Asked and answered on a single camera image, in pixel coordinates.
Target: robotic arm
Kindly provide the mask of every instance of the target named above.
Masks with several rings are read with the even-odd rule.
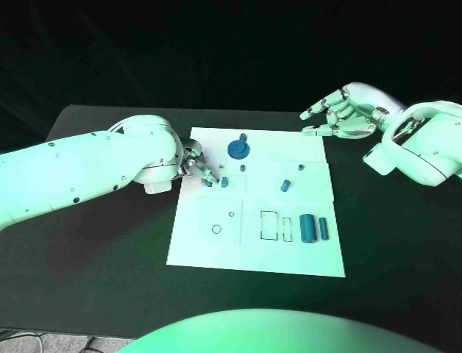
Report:
[[[108,131],[50,141],[0,155],[0,229],[123,188],[147,193],[196,175],[217,182],[197,141],[180,140],[168,121],[136,115]]]
[[[394,168],[420,184],[438,186],[450,175],[462,179],[462,106],[435,101],[406,107],[386,92],[353,82],[299,115],[305,120],[327,109],[327,125],[302,135],[366,138],[377,129],[381,143],[364,162],[386,175]]]

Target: black table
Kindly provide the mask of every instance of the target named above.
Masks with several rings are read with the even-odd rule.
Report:
[[[298,113],[69,106],[47,140],[136,114],[191,127],[298,131]],[[361,157],[380,135],[327,138],[345,278],[168,266],[172,191],[122,190],[0,232],[0,328],[136,338],[220,310],[270,307],[373,324],[462,352],[462,181],[438,188]]]

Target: blue object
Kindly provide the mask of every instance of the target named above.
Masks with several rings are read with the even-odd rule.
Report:
[[[319,218],[319,234],[321,234],[321,239],[328,240],[328,228],[327,228],[325,218]]]
[[[227,146],[227,154],[230,158],[242,160],[249,155],[249,145],[247,145],[247,136],[242,134],[239,140],[234,140]]]
[[[314,215],[299,216],[299,231],[302,233],[302,242],[314,243],[318,239],[315,236],[315,220]]]
[[[281,191],[286,192],[288,188],[291,185],[291,181],[289,180],[283,180],[282,186],[281,186]]]

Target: table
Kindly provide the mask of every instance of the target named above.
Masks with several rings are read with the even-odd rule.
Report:
[[[298,131],[298,113],[69,106],[47,140],[136,114],[193,126]],[[0,232],[0,328],[138,338],[194,315],[278,308],[373,324],[462,352],[462,182],[438,188],[361,157],[380,140],[325,138],[345,278],[168,266],[180,180],[122,190]]]

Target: cable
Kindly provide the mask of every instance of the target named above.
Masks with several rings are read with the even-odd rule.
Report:
[[[40,353],[43,353],[43,342],[41,342],[41,338],[40,338],[43,335],[44,335],[44,333],[41,333],[40,335],[37,335],[36,333],[26,333],[24,335],[10,336],[10,337],[2,338],[0,340],[0,346],[4,344],[4,342],[7,342],[8,340],[13,340],[15,338],[20,338],[20,337],[36,337],[37,340],[38,340],[38,345],[40,345]]]
[[[96,337],[89,337],[87,342],[85,345],[85,348],[79,351],[79,353],[85,352],[96,352],[96,353],[103,353],[99,349],[90,348],[90,343],[96,340]]]

